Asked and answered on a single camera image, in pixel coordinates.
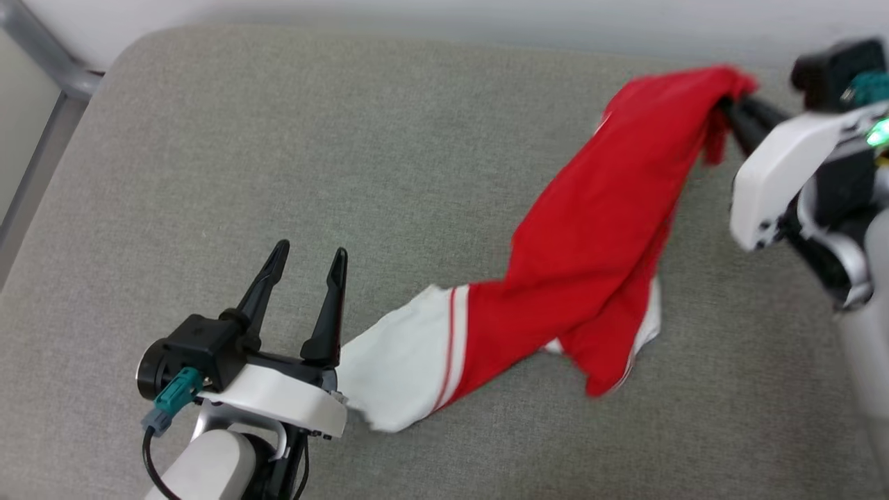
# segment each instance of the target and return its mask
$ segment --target white wall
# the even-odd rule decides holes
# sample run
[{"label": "white wall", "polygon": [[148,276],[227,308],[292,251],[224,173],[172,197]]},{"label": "white wall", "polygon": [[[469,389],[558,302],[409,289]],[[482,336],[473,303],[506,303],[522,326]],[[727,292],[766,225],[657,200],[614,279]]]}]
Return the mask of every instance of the white wall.
[{"label": "white wall", "polygon": [[788,66],[843,36],[889,37],[889,0],[24,0],[93,69],[136,38],[220,20]]},{"label": "white wall", "polygon": [[0,30],[0,221],[19,188],[59,93],[55,82]]}]

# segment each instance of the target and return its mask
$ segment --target cable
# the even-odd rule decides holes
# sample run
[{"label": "cable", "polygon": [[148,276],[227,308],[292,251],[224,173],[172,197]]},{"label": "cable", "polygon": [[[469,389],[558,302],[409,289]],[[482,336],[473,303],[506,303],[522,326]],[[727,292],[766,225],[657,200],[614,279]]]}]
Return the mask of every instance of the cable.
[{"label": "cable", "polygon": [[[154,435],[155,428],[148,427],[145,430],[145,438],[142,439],[142,462],[145,464],[145,470],[148,471],[148,476],[151,478],[151,482],[155,483],[155,486],[161,492],[161,495],[166,496],[169,500],[181,500],[164,484],[164,480],[161,479],[160,474],[158,474],[157,469],[155,469],[154,463],[151,461],[151,438],[153,438]],[[308,469],[308,450],[306,450],[306,453],[306,469]]]},{"label": "cable", "polygon": [[294,499],[302,496],[302,490],[306,489],[306,483],[308,483],[308,440],[306,440],[306,444],[303,446],[305,456],[305,462],[302,468],[302,480],[300,481],[300,487],[296,488],[296,495],[293,496]]}]

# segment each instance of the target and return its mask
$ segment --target garment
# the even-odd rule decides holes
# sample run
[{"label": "garment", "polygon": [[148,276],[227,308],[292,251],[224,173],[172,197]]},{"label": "garment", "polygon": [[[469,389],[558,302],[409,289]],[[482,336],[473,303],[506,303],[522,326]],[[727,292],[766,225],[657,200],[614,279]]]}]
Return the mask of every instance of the garment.
[{"label": "garment", "polygon": [[730,67],[627,83],[519,224],[503,280],[431,286],[343,347],[349,405],[373,429],[400,431],[554,339],[587,394],[619,384],[659,329],[644,320],[685,178],[702,149],[722,159],[714,107],[755,88]]}]

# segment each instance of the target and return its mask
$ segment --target metal frame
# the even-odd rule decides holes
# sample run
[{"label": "metal frame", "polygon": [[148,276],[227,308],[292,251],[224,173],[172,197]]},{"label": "metal frame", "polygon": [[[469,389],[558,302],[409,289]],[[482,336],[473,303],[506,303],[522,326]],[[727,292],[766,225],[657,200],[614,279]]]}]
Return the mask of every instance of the metal frame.
[{"label": "metal frame", "polygon": [[81,68],[21,0],[0,0],[0,28],[49,75],[70,98],[88,101],[102,77]]}]

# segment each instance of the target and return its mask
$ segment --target gray couch cushion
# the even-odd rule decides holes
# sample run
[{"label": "gray couch cushion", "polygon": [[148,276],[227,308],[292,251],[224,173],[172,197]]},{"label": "gray couch cushion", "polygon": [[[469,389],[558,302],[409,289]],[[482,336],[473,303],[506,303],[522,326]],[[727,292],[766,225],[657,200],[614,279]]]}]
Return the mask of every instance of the gray couch cushion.
[{"label": "gray couch cushion", "polygon": [[[498,277],[609,98],[684,66],[257,26],[139,41],[0,294],[0,496],[142,496],[137,361],[189,313],[234,305],[280,238],[269,351],[310,335],[337,246],[345,340],[428,283]],[[788,102],[784,72],[760,75]],[[662,334],[620,391],[588,399],[570,361],[541,354],[397,435],[353,415],[312,441],[306,498],[875,496],[828,301],[787,248],[729,236],[738,164],[690,180]],[[156,443],[162,469],[194,415]]]}]

